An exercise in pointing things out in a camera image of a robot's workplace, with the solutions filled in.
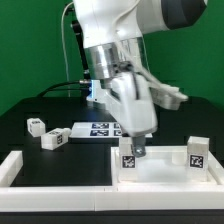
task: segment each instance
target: green backdrop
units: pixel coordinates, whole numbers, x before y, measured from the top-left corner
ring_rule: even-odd
[[[60,31],[66,3],[0,0],[0,114],[21,99],[66,81]],[[223,0],[210,0],[195,26],[145,36],[154,75],[180,86],[188,95],[207,98],[222,109],[223,8]],[[82,69],[70,28],[72,17],[65,18],[65,35],[71,79],[77,80],[82,77]]]

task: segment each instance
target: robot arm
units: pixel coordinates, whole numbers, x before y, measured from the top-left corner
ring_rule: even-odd
[[[106,108],[132,137],[133,154],[144,156],[144,136],[157,129],[148,81],[150,87],[158,89],[154,96],[159,105],[165,105],[163,99],[170,97],[168,93],[175,99],[182,97],[179,103],[187,98],[178,89],[162,85],[144,69],[147,63],[142,33],[193,25],[207,1],[73,1],[84,33],[90,74],[105,89]]]

